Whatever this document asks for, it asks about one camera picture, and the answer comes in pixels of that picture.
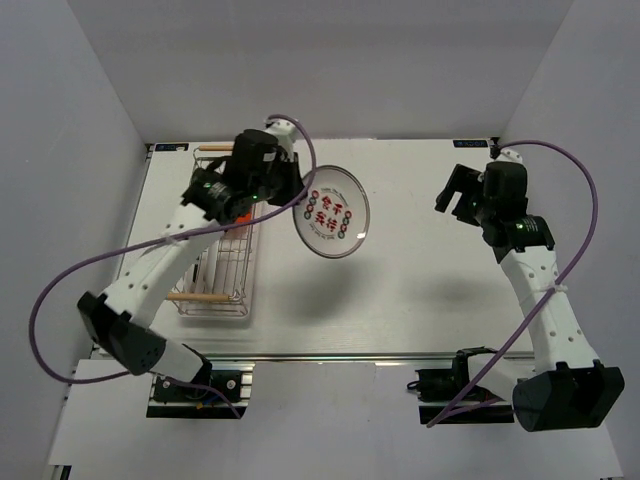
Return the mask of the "white plate with red characters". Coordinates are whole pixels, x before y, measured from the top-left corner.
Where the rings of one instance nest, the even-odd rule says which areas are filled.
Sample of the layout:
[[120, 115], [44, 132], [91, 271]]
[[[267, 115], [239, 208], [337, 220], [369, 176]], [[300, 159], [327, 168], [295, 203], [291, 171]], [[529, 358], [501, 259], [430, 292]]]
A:
[[365, 189], [348, 170], [317, 168], [306, 199], [293, 208], [296, 231], [316, 255], [340, 259], [353, 254], [369, 231], [371, 210]]

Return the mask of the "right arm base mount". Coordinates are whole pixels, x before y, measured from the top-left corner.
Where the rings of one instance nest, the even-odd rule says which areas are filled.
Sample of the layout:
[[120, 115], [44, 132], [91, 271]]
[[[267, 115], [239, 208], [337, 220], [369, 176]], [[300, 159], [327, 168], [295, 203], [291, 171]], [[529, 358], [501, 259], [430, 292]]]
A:
[[[495, 349], [473, 347], [458, 350], [447, 368], [425, 368], [416, 370], [417, 379], [406, 385], [409, 393], [419, 400], [420, 423], [427, 425], [473, 378], [469, 360], [492, 357]], [[498, 403], [483, 408], [459, 413], [444, 418], [444, 425], [514, 424], [514, 415], [508, 404]]]

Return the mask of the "translucent white plate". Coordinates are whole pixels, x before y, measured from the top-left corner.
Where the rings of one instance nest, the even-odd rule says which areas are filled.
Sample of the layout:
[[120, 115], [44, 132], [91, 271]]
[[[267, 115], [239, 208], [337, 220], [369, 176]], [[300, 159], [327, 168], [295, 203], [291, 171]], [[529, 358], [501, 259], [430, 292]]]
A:
[[203, 252], [194, 264], [192, 292], [212, 293], [216, 273], [217, 254], [211, 249]]

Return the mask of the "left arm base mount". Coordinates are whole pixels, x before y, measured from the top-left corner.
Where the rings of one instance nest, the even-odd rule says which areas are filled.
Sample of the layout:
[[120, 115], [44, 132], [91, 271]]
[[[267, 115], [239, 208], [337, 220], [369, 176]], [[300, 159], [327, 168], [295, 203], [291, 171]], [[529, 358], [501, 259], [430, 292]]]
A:
[[251, 397], [254, 362], [212, 361], [206, 385], [185, 388], [155, 374], [148, 396], [146, 417], [151, 419], [239, 420]]

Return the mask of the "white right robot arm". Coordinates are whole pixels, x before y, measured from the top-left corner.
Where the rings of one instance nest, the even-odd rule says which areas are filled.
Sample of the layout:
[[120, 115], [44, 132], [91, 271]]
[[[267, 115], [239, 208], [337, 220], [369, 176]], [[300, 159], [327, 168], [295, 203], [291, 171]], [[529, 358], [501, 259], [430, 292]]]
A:
[[528, 432], [597, 428], [624, 389], [621, 370], [602, 363], [578, 323], [551, 230], [527, 211], [527, 187], [519, 160], [494, 160], [482, 171], [456, 165], [436, 199], [436, 211], [454, 202], [453, 216], [481, 229], [524, 319], [498, 350], [457, 352], [457, 394], [430, 426], [464, 413], [461, 401], [486, 390], [491, 402], [509, 402]]

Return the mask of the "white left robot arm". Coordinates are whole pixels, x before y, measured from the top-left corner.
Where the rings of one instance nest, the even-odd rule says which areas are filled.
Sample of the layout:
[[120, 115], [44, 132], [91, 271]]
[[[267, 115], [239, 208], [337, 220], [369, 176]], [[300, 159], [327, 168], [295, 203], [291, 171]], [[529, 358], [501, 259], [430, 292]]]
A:
[[259, 202], [288, 209], [307, 188], [294, 151], [304, 132], [294, 119], [272, 115], [262, 130], [246, 129], [232, 152], [194, 169], [161, 238], [145, 247], [125, 273], [77, 307], [90, 338], [130, 374], [169, 378], [188, 398], [211, 387], [210, 362], [191, 347], [152, 330], [156, 313], [197, 257]]

